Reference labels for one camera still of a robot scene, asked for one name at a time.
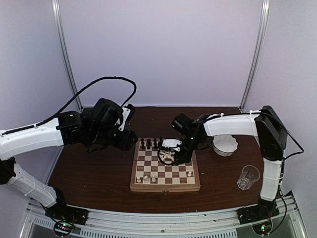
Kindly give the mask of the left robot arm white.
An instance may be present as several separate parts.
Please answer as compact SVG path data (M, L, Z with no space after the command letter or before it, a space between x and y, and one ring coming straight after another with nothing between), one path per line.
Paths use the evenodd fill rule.
M118 105L112 100L100 98L92 108L81 111L64 109L82 92L102 80L122 80L133 85L133 92ZM11 186L25 196L29 196L60 220L71 216L63 192L45 185L27 173L16 162L15 156L26 152L47 148L82 144L88 153L106 149L108 146L128 151L136 144L138 137L134 131L125 128L135 113L129 100L135 95L134 81L120 76L98 78L78 91L63 107L51 117L34 124L0 132L0 182Z

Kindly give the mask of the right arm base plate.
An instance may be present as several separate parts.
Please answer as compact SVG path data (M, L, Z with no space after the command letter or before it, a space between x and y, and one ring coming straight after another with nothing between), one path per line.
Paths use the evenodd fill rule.
M272 211L268 211L267 209L261 210L258 205L242 207L237 209L236 212L241 225L269 219L270 215L274 217L280 214L278 208L273 208Z

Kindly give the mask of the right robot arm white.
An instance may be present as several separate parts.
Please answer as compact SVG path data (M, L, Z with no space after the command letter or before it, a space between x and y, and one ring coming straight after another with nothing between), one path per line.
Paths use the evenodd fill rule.
M282 181L281 174L287 160L285 149L291 133L286 129L273 107L263 106L258 111L231 114L203 114L196 120L179 114L171 126L183 139L165 139L163 146L175 151L174 162L191 161L193 151L209 137L220 135L248 135L258 138L264 162L263 183L254 215L264 219L273 211L273 206Z

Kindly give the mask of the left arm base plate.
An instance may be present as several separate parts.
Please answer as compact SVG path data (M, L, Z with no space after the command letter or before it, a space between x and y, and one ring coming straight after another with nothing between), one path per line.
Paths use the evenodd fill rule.
M51 207L45 207L46 216L55 220L72 224L85 225L89 211L82 208L68 206L64 202L57 202Z

